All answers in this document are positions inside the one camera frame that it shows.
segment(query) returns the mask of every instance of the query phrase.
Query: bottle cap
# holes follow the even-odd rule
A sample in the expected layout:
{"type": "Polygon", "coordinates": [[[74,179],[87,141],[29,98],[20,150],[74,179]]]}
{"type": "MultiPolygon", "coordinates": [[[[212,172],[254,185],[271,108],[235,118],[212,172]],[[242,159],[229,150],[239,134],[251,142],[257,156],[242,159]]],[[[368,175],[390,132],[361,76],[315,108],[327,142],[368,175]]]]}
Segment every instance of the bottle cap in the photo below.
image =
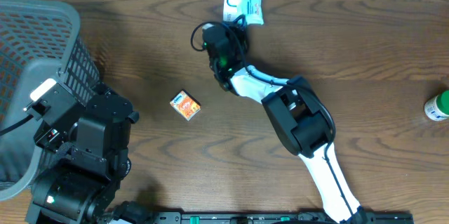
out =
{"type": "Polygon", "coordinates": [[[449,115],[449,91],[443,92],[436,98],[436,106],[439,110],[449,115]]]}

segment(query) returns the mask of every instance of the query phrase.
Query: basket mesh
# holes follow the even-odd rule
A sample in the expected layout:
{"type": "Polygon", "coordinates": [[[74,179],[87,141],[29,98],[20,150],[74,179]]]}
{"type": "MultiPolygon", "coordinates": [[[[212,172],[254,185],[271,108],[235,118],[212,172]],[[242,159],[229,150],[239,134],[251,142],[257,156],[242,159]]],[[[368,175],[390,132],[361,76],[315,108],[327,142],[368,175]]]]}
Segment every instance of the basket mesh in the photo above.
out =
{"type": "MultiPolygon", "coordinates": [[[[78,13],[61,2],[0,0],[0,129],[26,116],[29,94],[50,77],[83,105],[91,99],[100,74],[78,37],[79,26],[78,13]]],[[[40,123],[31,120],[0,136],[0,200],[8,196],[4,188],[29,173],[40,123]]]]}
{"type": "Polygon", "coordinates": [[[0,8],[0,123],[4,120],[24,67],[37,58],[62,58],[72,24],[62,16],[48,17],[0,8]]]}

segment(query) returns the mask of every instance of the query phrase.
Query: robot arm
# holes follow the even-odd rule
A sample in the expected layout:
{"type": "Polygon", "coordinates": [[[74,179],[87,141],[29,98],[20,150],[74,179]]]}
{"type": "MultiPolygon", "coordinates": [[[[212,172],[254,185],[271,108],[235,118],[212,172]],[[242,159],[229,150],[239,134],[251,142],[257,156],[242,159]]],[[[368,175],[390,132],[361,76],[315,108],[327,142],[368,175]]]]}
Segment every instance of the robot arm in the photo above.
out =
{"type": "Polygon", "coordinates": [[[33,102],[25,108],[42,120],[36,145],[54,153],[48,169],[34,181],[25,220],[96,223],[130,171],[127,146],[139,114],[103,83],[95,86],[95,95],[84,107],[55,80],[50,82],[36,89],[38,95],[32,93],[33,102]]]}
{"type": "Polygon", "coordinates": [[[246,27],[238,21],[203,26],[203,50],[215,78],[223,89],[262,104],[284,147],[306,164],[334,221],[357,218],[363,210],[338,165],[328,111],[304,78],[277,79],[247,65],[246,27]]]}

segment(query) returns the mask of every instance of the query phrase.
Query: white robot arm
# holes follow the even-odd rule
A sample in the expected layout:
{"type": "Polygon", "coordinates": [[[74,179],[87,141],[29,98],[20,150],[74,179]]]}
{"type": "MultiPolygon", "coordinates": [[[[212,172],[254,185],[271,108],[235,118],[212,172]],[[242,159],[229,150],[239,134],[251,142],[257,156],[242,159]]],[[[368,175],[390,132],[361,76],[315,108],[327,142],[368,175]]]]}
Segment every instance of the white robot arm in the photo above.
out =
{"type": "Polygon", "coordinates": [[[262,104],[284,147],[309,169],[325,212],[337,223],[354,219],[359,210],[363,210],[338,165],[332,117],[311,86],[302,77],[277,79],[247,65],[244,18],[200,26],[203,26],[203,48],[193,46],[193,35],[192,47],[197,51],[207,50],[210,68],[220,85],[262,104]],[[296,114],[295,109],[300,107],[305,109],[296,114]]]}

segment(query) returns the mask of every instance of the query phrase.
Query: plastic basket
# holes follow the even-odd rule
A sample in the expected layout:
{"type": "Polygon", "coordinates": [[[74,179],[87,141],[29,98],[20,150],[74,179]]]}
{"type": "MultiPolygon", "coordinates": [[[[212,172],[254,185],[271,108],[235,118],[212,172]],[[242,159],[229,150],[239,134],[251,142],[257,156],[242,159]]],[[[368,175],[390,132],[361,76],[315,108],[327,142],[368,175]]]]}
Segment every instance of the plastic basket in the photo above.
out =
{"type": "MultiPolygon", "coordinates": [[[[100,78],[79,28],[68,4],[0,0],[0,129],[26,117],[29,94],[48,78],[86,105],[100,78]]],[[[40,123],[32,119],[0,137],[0,201],[25,189],[50,163],[52,154],[34,144],[40,123]]]]}

